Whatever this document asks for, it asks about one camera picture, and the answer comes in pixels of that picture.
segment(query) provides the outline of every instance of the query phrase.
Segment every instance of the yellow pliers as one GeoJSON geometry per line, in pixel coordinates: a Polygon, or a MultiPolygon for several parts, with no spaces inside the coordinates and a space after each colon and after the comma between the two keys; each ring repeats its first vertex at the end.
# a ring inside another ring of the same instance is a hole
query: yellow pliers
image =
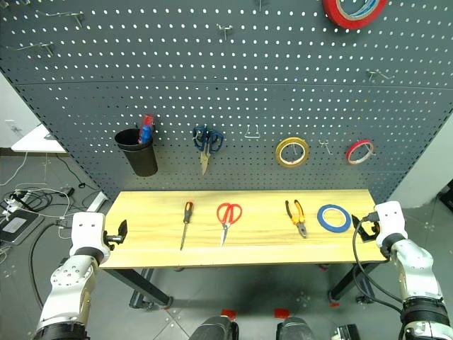
{"type": "Polygon", "coordinates": [[[291,210],[289,209],[289,202],[286,200],[286,212],[288,213],[289,218],[291,219],[292,223],[297,226],[297,230],[299,230],[300,235],[306,239],[306,229],[305,229],[305,216],[304,211],[298,200],[294,200],[294,204],[296,205],[297,211],[299,212],[299,217],[293,216],[291,210]]]}

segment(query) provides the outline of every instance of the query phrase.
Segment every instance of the power strip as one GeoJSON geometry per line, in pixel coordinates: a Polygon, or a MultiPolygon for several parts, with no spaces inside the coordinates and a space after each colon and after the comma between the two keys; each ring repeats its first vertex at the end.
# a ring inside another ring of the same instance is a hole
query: power strip
{"type": "MultiPolygon", "coordinates": [[[[14,193],[25,203],[31,196],[31,192],[28,190],[16,190],[14,193]]],[[[18,202],[13,198],[8,198],[5,200],[6,204],[8,204],[8,210],[5,209],[1,212],[3,216],[9,216],[11,213],[14,213],[17,209],[22,208],[23,204],[18,202]]]]}

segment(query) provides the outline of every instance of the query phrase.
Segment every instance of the blue tape roll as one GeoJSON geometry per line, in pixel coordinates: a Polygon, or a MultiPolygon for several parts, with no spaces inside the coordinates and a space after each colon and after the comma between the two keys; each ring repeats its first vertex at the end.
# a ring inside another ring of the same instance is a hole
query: blue tape roll
{"type": "Polygon", "coordinates": [[[348,214],[348,212],[346,210],[344,210],[342,207],[340,207],[338,205],[334,205],[334,204],[327,204],[327,205],[323,205],[319,209],[318,222],[320,225],[323,226],[324,229],[327,229],[329,232],[345,232],[346,230],[349,229],[349,226],[351,226],[352,220],[351,220],[351,216],[348,214]],[[340,213],[342,213],[343,216],[345,217],[345,224],[338,226],[338,227],[335,225],[328,224],[326,222],[326,220],[324,219],[324,213],[329,209],[337,210],[340,213]]]}

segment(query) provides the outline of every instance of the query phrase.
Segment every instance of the table leg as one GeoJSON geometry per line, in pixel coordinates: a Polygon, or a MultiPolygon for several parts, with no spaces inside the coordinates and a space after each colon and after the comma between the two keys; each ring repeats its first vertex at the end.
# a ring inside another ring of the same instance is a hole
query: table leg
{"type": "MultiPolygon", "coordinates": [[[[354,278],[352,276],[352,271],[355,270],[357,264],[354,264],[352,266],[352,269],[346,273],[346,275],[341,279],[339,283],[336,284],[335,287],[333,287],[331,290],[328,291],[328,298],[330,301],[339,301],[339,299],[344,296],[347,292],[351,290],[352,287],[355,286],[354,283],[354,278]]],[[[367,272],[370,273],[373,269],[378,267],[379,262],[376,263],[364,263],[362,264],[363,269],[367,272]]],[[[357,275],[357,281],[363,280],[365,278],[365,275],[363,275],[361,270],[356,271],[357,275]]]]}
{"type": "Polygon", "coordinates": [[[105,269],[105,271],[161,307],[168,308],[173,302],[171,296],[162,292],[134,269],[105,269]]]}

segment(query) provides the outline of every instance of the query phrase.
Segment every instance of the screwdriver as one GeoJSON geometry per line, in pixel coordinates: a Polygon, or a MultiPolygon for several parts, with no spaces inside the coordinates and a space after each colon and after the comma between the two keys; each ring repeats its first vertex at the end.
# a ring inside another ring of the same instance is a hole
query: screwdriver
{"type": "Polygon", "coordinates": [[[184,231],[183,231],[183,238],[181,239],[181,248],[179,250],[183,250],[184,240],[185,240],[185,232],[187,231],[187,225],[190,222],[190,216],[192,216],[193,211],[193,203],[186,202],[185,209],[184,209],[184,231]]]}

